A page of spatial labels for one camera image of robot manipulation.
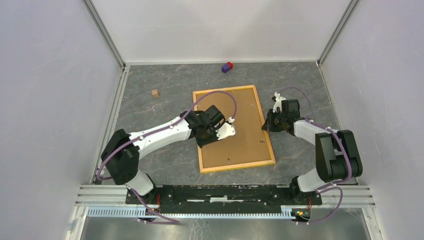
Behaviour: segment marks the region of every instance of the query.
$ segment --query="brown board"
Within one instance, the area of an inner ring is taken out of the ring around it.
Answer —
[[[201,173],[217,172],[231,169],[258,167],[276,163],[270,136],[261,130],[264,115],[254,85],[210,89],[193,92],[196,101],[211,91],[226,91],[237,102],[234,127],[235,135],[218,142],[198,148]],[[228,120],[234,113],[232,99],[222,93],[211,94],[203,98],[195,110],[205,111],[215,105]]]

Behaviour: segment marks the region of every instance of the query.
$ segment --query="purple block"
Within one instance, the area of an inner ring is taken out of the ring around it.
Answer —
[[[228,73],[228,71],[230,71],[231,70],[231,66],[228,64],[228,63],[226,63],[226,64],[224,64],[222,67],[221,67],[221,71],[223,72],[223,73]]]

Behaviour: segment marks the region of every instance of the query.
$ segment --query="robotic arm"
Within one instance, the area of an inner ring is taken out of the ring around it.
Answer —
[[[315,146],[315,168],[306,174],[295,177],[290,184],[295,195],[314,192],[333,181],[346,179],[349,173],[348,166],[342,149],[333,134],[330,133],[329,127],[319,127],[312,120],[301,117],[297,99],[285,99],[276,92],[272,100],[275,102],[274,107],[268,110],[262,129],[269,132],[286,131]],[[350,130],[332,131],[341,140],[347,153],[351,177],[359,177],[363,172],[363,167],[354,134]]]
[[[236,130],[232,122],[232,117],[226,121],[218,108],[212,105],[206,111],[185,111],[173,120],[148,130],[126,133],[120,129],[107,143],[101,159],[116,185],[127,185],[144,196],[154,185],[138,168],[141,158],[177,141],[195,138],[197,145],[202,148],[233,136]],[[130,144],[113,154],[125,143]]]

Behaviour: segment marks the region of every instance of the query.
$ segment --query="black mounting base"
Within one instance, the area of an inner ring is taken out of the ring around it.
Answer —
[[[163,185],[143,197],[163,214],[281,213],[281,205],[322,205],[315,192],[293,195],[287,185]],[[140,204],[128,191],[126,204]]]

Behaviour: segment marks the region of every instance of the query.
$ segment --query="wooden cube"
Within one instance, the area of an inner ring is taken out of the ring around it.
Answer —
[[[152,91],[151,91],[151,94],[153,95],[153,97],[154,97],[154,98],[159,98],[159,92],[158,92],[158,90],[157,90],[157,89],[152,90]]]

